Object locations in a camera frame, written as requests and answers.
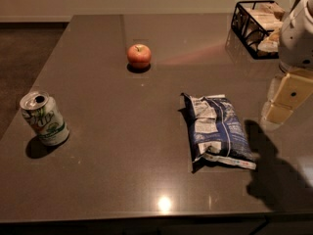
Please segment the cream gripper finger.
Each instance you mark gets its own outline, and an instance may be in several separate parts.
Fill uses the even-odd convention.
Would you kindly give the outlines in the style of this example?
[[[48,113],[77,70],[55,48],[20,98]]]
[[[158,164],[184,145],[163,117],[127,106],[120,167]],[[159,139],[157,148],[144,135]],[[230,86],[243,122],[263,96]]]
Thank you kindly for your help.
[[[313,71],[290,70],[276,75],[270,84],[262,117],[284,123],[313,94]]]

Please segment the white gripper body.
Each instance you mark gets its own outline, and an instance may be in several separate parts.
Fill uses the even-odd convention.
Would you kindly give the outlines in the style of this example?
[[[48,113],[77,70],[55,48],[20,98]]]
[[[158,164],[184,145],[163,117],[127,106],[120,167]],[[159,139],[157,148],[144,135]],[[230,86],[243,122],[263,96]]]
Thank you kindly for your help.
[[[279,38],[280,68],[313,70],[313,0],[295,0]]]

